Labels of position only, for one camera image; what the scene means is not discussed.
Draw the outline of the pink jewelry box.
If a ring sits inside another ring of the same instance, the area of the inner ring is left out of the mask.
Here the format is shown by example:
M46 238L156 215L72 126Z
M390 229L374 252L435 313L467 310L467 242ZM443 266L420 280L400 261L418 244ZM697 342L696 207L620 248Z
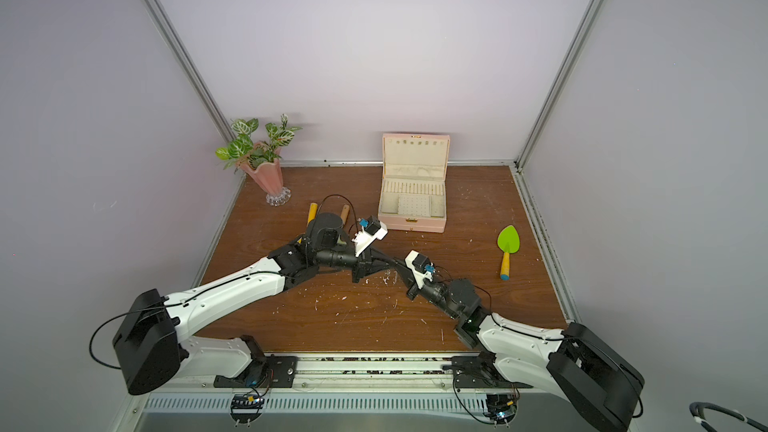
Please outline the pink jewelry box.
M393 230L442 233L450 137L386 133L378 218Z

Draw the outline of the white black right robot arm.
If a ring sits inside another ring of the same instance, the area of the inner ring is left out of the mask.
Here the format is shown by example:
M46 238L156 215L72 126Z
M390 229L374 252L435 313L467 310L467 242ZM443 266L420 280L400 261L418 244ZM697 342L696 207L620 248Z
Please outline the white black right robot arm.
M645 412L645 379L590 328L537 328L502 317L468 279L419 278L391 260L411 298L421 296L456 321L460 341L482 351L507 382L519 382L568 401L598 431L627 431Z

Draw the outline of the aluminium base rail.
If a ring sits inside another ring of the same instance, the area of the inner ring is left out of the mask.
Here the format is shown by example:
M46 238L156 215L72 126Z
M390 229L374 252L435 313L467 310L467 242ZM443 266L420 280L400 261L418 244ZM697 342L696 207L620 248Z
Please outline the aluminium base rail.
M136 431L142 418L151 414L217 415L227 417L234 425L229 415L232 397L251 392L266 399L260 418L275 416L279 422L308 414L429 415L473 420L453 395L453 389L458 388L451 373L441 369L453 356L297 356L296 376L289 389L214 388L214 379L203 376L174 379L153 392L132 398L113 428ZM460 390L467 395L519 393L520 399L529 393L547 393L533 387Z

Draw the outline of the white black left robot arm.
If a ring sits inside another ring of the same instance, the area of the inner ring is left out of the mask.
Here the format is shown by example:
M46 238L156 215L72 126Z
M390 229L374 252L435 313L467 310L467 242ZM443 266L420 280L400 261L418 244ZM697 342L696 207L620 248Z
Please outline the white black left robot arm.
M118 361L113 368L122 373L129 394L152 392L191 358L182 343L218 319L300 285L323 267L349 270L355 280L373 274L372 244L387 234L387 225L371 216L350 236L339 215L323 212L302 236L239 271L169 295L150 289L106 321L121 321L112 339Z

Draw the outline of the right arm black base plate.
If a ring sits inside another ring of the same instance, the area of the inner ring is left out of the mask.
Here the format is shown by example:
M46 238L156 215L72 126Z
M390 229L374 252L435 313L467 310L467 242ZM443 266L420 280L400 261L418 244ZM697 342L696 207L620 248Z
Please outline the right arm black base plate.
M494 359L495 355L490 352L457 355L451 357L441 369L451 373L453 384L458 389L532 389L529 384L505 379L495 368Z

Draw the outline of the plant in pink vase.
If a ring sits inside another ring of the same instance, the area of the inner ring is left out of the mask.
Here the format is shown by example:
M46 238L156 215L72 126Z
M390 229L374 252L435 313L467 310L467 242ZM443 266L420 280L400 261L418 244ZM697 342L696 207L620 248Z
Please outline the plant in pink vase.
M236 167L249 176L266 194L270 206L282 206L291 198L291 190L284 184L280 152L302 130L290 125L284 113L278 122L265 124L266 138L254 140L259 127L258 118L236 118L231 130L234 138L226 146L215 150L216 157L224 163L224 169Z

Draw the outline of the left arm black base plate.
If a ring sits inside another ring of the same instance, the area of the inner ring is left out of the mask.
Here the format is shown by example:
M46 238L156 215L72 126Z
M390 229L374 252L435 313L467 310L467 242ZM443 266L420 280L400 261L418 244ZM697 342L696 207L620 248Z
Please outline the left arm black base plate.
M285 388L293 386L299 358L297 356L267 355L253 336L238 338L247 348L244 368L237 375L216 375L214 388Z

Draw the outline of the yellow plastic garden shovel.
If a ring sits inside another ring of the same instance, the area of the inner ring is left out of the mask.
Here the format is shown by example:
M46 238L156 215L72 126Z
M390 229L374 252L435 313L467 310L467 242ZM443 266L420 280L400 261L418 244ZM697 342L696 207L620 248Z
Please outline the yellow plastic garden shovel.
M301 234L300 238L298 239L299 243L301 243L306 238L309 232L309 226L312 224L313 220L316 218L318 208L319 208L319 204L317 202L310 203L308 216L307 216L307 223L306 223L304 232Z

